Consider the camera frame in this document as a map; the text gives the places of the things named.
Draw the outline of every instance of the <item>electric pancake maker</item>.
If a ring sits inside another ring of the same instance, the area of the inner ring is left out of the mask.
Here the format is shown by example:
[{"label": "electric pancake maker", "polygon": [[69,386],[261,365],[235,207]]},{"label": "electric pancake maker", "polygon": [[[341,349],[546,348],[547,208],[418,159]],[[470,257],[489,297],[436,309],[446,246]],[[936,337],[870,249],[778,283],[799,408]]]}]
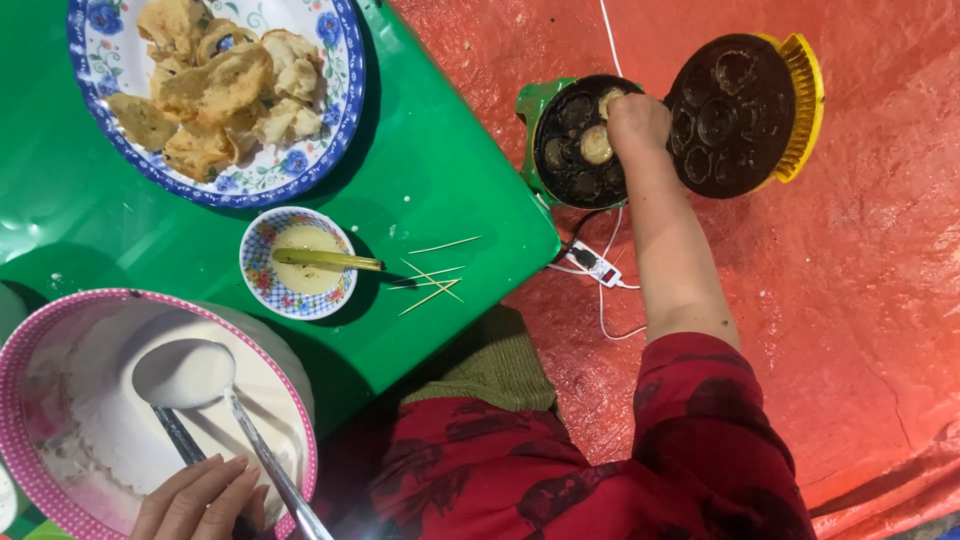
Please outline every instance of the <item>electric pancake maker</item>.
[{"label": "electric pancake maker", "polygon": [[[642,91],[613,75],[525,86],[516,98],[528,139],[520,176],[549,205],[623,205],[606,107]],[[680,180],[697,194],[729,199],[797,176],[820,131],[824,83],[803,36],[731,34],[687,61],[663,103],[673,116],[667,150]]]}]

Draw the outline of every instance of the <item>pink polka dot rim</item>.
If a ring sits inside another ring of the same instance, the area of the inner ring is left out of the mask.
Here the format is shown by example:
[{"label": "pink polka dot rim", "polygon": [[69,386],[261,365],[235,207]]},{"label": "pink polka dot rim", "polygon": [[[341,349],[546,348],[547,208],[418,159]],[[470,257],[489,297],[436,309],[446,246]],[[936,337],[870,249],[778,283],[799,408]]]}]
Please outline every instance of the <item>pink polka dot rim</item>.
[{"label": "pink polka dot rim", "polygon": [[[276,362],[263,349],[231,323],[202,307],[179,298],[150,291],[109,288],[82,291],[41,307],[13,332],[0,350],[0,454],[13,479],[27,497],[49,519],[77,540],[125,540],[126,535],[107,527],[71,500],[50,475],[30,441],[22,407],[22,376],[43,336],[57,323],[81,309],[104,302],[157,302],[186,309],[213,321],[251,347],[274,370],[290,392],[303,422],[307,440],[306,467],[300,491],[310,501],[317,483],[317,441],[300,396]],[[284,539],[294,529],[290,514],[276,523],[274,534]]]}]

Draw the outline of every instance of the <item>round griddle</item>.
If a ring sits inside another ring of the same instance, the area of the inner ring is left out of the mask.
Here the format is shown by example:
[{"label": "round griddle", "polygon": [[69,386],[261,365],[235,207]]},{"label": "round griddle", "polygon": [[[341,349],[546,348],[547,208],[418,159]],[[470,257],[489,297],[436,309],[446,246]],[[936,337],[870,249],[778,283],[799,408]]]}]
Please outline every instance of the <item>round griddle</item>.
[{"label": "round griddle", "polygon": [[606,126],[598,110],[600,98],[619,88],[640,88],[613,75],[577,79],[557,93],[543,109],[534,134],[534,165],[543,186],[558,201],[578,209],[605,209],[627,198],[623,166],[614,155],[593,165],[580,154],[580,139],[589,128]]},{"label": "round griddle", "polygon": [[713,199],[749,193],[770,177],[796,113],[786,62],[769,41],[747,34],[704,45],[663,103],[673,114],[667,148],[680,180]]}]

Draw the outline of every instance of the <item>red floral clothing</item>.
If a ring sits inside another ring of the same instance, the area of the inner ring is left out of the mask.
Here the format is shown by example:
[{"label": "red floral clothing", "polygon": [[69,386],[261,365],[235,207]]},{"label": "red floral clothing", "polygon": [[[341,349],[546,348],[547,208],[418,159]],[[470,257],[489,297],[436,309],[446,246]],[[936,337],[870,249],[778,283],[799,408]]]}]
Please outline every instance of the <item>red floral clothing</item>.
[{"label": "red floral clothing", "polygon": [[643,352],[626,461],[591,467],[548,412],[406,405],[372,487],[381,538],[813,539],[762,403],[743,356],[677,333]]}]

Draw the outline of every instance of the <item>sleeve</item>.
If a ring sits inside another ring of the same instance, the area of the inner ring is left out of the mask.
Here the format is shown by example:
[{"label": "sleeve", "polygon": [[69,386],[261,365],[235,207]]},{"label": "sleeve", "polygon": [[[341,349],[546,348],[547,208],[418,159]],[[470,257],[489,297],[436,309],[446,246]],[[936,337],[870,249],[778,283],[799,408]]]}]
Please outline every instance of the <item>sleeve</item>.
[{"label": "sleeve", "polygon": [[643,352],[634,415],[633,459],[695,500],[714,539],[815,538],[793,458],[733,347],[695,332],[655,340]]}]

